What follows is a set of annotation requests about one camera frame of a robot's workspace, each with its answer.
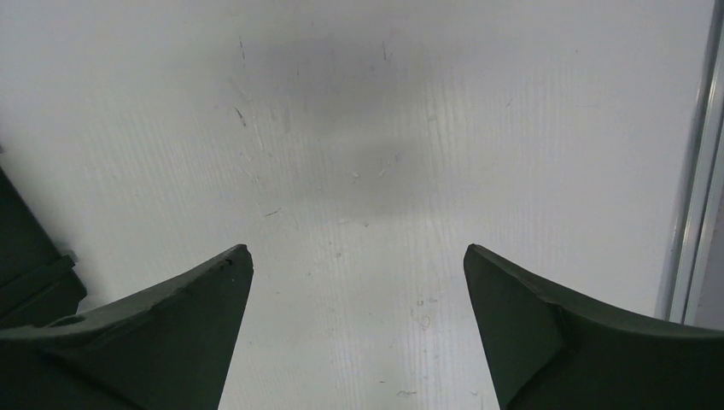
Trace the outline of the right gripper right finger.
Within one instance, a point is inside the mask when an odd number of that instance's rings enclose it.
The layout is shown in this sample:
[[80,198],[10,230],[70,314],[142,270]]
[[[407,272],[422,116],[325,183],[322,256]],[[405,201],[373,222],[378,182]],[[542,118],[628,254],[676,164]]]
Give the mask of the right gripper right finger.
[[501,408],[722,408],[721,331],[614,307],[477,244],[464,275]]

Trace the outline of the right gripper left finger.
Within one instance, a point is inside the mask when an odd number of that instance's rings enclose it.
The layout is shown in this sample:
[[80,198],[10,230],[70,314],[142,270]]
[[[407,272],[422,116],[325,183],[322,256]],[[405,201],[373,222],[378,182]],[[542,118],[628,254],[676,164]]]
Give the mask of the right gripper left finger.
[[102,307],[3,330],[2,408],[217,408],[253,275],[238,244]]

